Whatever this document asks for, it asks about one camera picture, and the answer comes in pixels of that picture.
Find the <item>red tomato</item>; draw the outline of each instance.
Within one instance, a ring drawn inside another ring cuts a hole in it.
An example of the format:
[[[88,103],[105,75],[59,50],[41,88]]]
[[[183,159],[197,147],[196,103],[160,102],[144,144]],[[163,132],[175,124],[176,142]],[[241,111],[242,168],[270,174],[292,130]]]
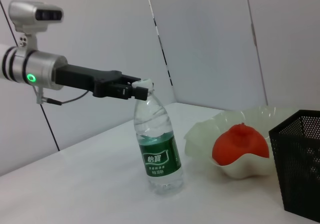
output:
[[[219,165],[229,165],[247,153],[269,158],[269,148],[264,137],[242,123],[231,127],[215,141],[212,158]]]

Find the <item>mesh basket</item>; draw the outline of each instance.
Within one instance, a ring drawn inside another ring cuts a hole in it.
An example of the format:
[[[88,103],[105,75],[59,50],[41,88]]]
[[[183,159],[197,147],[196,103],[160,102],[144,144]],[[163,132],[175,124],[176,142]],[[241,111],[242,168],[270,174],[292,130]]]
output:
[[[320,222],[320,111],[299,110],[269,135],[284,209]]]

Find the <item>water bottle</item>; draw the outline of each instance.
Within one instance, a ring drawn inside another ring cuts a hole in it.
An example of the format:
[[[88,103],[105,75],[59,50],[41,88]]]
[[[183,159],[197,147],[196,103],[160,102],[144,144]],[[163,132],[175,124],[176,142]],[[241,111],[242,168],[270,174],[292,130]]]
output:
[[[178,191],[184,182],[183,171],[168,113],[154,95],[150,79],[132,86],[148,89],[147,100],[136,102],[134,128],[151,188],[158,194]]]

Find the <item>silver camera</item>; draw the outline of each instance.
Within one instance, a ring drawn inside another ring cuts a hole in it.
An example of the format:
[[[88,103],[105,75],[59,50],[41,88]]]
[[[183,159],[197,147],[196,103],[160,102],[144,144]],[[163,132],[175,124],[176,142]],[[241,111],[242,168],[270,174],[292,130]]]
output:
[[[9,16],[15,30],[26,35],[45,32],[48,24],[61,23],[64,11],[54,5],[32,1],[11,1]]]

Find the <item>black cable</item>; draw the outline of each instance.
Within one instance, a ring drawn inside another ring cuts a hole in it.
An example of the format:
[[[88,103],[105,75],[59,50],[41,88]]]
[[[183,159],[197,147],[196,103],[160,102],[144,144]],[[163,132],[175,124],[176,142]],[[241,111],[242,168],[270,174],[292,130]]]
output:
[[[72,101],[76,101],[76,100],[82,98],[83,96],[85,96],[87,93],[89,93],[89,90],[87,90],[84,94],[80,95],[79,97],[76,97],[76,98],[74,98],[72,100],[67,100],[67,101],[62,102],[62,104],[66,104],[66,103],[70,103]]]

